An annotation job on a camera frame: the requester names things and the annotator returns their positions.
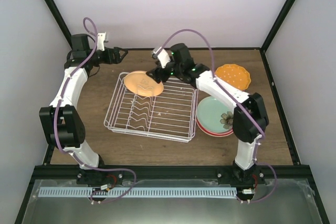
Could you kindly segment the red and teal plate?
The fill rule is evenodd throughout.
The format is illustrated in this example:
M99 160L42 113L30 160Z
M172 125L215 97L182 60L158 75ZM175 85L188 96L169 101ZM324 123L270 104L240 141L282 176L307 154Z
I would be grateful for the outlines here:
M199 127L199 129L201 131L203 131L205 134L213 136L213 137L226 137L226 136L229 136L229 135L233 134L233 130L232 129L228 130L228 131L225 131L224 133L214 133L214 132L211 132L211 131L207 130L205 127L203 127L200 124L200 122L199 122L198 119L196 119L196 124L197 124L197 126Z

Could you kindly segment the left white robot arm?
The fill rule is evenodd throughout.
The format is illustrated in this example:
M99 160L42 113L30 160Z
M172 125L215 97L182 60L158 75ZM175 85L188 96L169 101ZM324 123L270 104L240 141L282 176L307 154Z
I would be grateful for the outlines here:
M113 47L91 49L88 34L71 36L72 50L64 65L64 78L56 97L39 110L39 118L48 146L70 155L81 169L90 169L89 178L102 184L107 178L101 156L86 141L86 129L77 111L83 86L94 67L120 64L128 50Z

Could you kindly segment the plain pink plate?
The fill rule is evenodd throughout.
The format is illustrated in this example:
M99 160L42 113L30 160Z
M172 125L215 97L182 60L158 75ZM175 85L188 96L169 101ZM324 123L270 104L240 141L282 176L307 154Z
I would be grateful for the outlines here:
M224 128L225 124L221 122L223 119L220 115L217 116L196 116L200 124L207 130L214 133L224 133L225 131L231 130Z

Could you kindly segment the pink polka dot plate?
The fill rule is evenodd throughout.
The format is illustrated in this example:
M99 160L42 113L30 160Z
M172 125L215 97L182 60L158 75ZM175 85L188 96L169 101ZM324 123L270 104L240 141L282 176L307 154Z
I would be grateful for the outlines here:
M250 84L251 84L251 78L249 77L246 80L245 90L249 88Z

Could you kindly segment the mint green flower plate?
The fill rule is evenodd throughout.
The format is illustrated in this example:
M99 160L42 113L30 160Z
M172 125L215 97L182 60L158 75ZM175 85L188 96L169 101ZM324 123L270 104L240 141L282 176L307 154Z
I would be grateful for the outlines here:
M233 113L230 109L214 97L206 97L202 99L196 110L196 116L217 116L220 115L225 124L224 128L233 129Z

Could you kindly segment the orange polka dot plate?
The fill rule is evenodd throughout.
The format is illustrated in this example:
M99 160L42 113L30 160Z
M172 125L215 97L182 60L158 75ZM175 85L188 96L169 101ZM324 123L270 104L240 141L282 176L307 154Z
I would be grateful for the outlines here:
M250 73L244 67L236 64L222 65L216 69L215 74L223 81L242 91L245 91L246 80L250 77Z

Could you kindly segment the tan beige plate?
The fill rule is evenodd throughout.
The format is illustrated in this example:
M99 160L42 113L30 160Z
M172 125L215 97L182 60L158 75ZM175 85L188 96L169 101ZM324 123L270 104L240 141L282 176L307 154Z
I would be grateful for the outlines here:
M155 97L164 90L163 83L155 82L145 71L128 73L124 77L123 83L129 91L142 97Z

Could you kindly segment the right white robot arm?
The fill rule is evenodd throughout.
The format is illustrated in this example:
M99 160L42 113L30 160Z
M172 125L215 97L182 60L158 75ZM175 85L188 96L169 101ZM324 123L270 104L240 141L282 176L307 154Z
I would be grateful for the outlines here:
M269 124L263 98L234 88L215 76L202 63L195 63L184 43L175 44L167 52L163 47L152 51L156 67L146 72L155 82L166 82L171 76L214 97L233 114L233 133L238 138L233 162L233 177L244 184L251 179L257 165L257 148Z

